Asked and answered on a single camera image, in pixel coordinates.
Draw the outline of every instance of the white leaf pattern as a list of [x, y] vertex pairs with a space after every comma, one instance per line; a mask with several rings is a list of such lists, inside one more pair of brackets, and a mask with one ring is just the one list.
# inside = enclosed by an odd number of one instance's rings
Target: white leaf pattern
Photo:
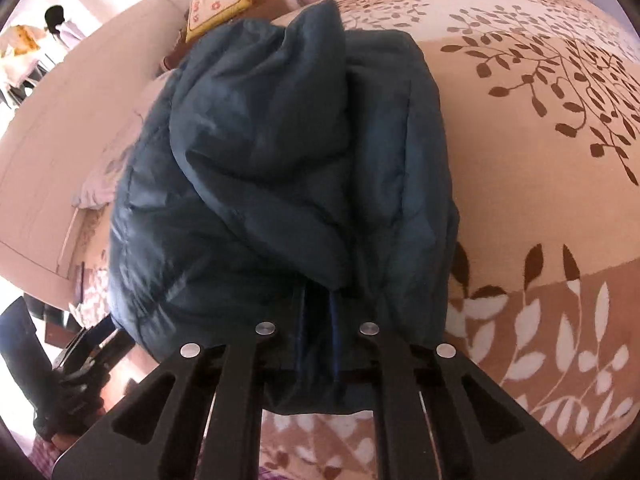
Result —
[[613, 400], [613, 390], [610, 391], [607, 398], [602, 403], [598, 413], [596, 414], [596, 418], [593, 421], [593, 431], [597, 430], [600, 426], [604, 424], [604, 421], [607, 419], [607, 414], [611, 408], [611, 401]]
[[507, 370], [507, 379], [512, 381], [522, 381], [529, 379], [535, 374], [542, 363], [545, 362], [545, 355], [542, 352], [531, 352], [530, 354], [523, 355], [516, 362], [513, 362]]
[[469, 357], [471, 357], [471, 360], [473, 362], [478, 364], [482, 362], [482, 360], [487, 356], [489, 350], [491, 350], [491, 345], [494, 342], [494, 336], [494, 321], [485, 323], [478, 329], [478, 332], [476, 332], [474, 340], [471, 344], [471, 348], [469, 348]]
[[540, 326], [540, 300], [535, 299], [516, 316], [516, 346], [522, 350], [538, 332]]
[[574, 409], [574, 398], [569, 397], [562, 410], [560, 411], [560, 416], [558, 416], [558, 423], [556, 424], [556, 430], [558, 430], [558, 435], [563, 436], [566, 429], [569, 427], [569, 421], [571, 420], [571, 412]]
[[620, 402], [616, 411], [613, 412], [613, 417], [620, 418], [621, 416], [625, 416], [629, 410], [633, 407], [634, 400], [631, 397], [627, 397], [625, 400]]
[[492, 298], [476, 298], [465, 300], [462, 313], [471, 319], [489, 319], [499, 314], [507, 304], [509, 297], [505, 294]]
[[613, 377], [611, 372], [601, 370], [596, 376], [596, 395], [602, 395], [609, 391]]
[[596, 339], [598, 343], [602, 341], [605, 330], [607, 329], [607, 323], [609, 321], [609, 287], [607, 282], [604, 282], [600, 287], [598, 293], [598, 299], [596, 300], [596, 314], [595, 314], [595, 326], [596, 326]]
[[589, 409], [586, 406], [581, 407], [578, 417], [575, 419], [575, 433], [582, 435], [589, 423]]
[[560, 406], [560, 402], [562, 402], [562, 399], [556, 399], [553, 402], [548, 403], [548, 405], [545, 408], [545, 413], [542, 414], [542, 418], [540, 418], [540, 425], [544, 426], [545, 424], [548, 424], [549, 421], [554, 418], [554, 415], [556, 414], [556, 411], [558, 410], [558, 407]]
[[556, 342], [556, 365], [558, 370], [565, 372], [574, 360], [574, 329], [566, 314], [562, 313], [560, 328], [558, 329], [558, 341]]
[[466, 317], [463, 312], [458, 312], [452, 304], [447, 307], [447, 321], [445, 330], [455, 337], [466, 337]]
[[626, 345], [622, 345], [618, 348], [616, 355], [613, 357], [613, 361], [611, 362], [611, 367], [615, 370], [622, 370], [625, 367], [626, 362], [629, 361], [629, 349]]
[[576, 296], [580, 296], [580, 280], [571, 280], [570, 282], [566, 282], [566, 286], [568, 286], [569, 290]]
[[588, 372], [596, 367], [598, 358], [590, 351], [585, 350], [578, 355], [578, 369], [581, 372]]
[[289, 424], [291, 424], [291, 417], [289, 415], [273, 414], [273, 425], [276, 427], [276, 431], [286, 430]]
[[326, 461], [326, 465], [329, 467], [342, 467], [342, 457], [340, 455], [332, 456]]
[[328, 421], [329, 427], [341, 439], [345, 439], [356, 431], [358, 421], [352, 416], [334, 415]]
[[307, 433], [313, 431], [314, 428], [314, 416], [311, 413], [302, 413], [301, 415], [296, 415], [296, 422]]
[[296, 453], [305, 462], [309, 462], [311, 464], [316, 463], [316, 454], [311, 449], [307, 449], [306, 447], [302, 446], [296, 446]]
[[353, 415], [350, 415], [353, 418], [356, 418], [357, 420], [371, 420], [373, 418], [373, 412], [370, 412], [369, 410], [364, 410], [362, 412], [357, 412], [354, 413]]
[[529, 411], [529, 401], [527, 400], [526, 395], [521, 395], [516, 399], [516, 402], [522, 406], [522, 408], [528, 412]]
[[362, 441], [358, 444], [358, 447], [353, 452], [356, 458], [360, 461], [360, 463], [368, 464], [373, 460], [375, 456], [376, 449], [373, 446], [373, 440], [369, 437], [363, 438]]

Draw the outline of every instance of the bed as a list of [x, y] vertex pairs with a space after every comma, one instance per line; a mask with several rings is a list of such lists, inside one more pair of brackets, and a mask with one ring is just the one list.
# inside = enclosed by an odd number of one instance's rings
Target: bed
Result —
[[[595, 452], [640, 411], [631, 21], [611, 0], [336, 1], [345, 28], [409, 33], [440, 88], [461, 214], [447, 340], [575, 456]], [[309, 3], [286, 0], [276, 23]], [[85, 324], [108, 311], [109, 212], [83, 213], [68, 265], [84, 263], [74, 311]], [[370, 413], [265, 414], [261, 464], [286, 478], [371, 478], [372, 432]]]

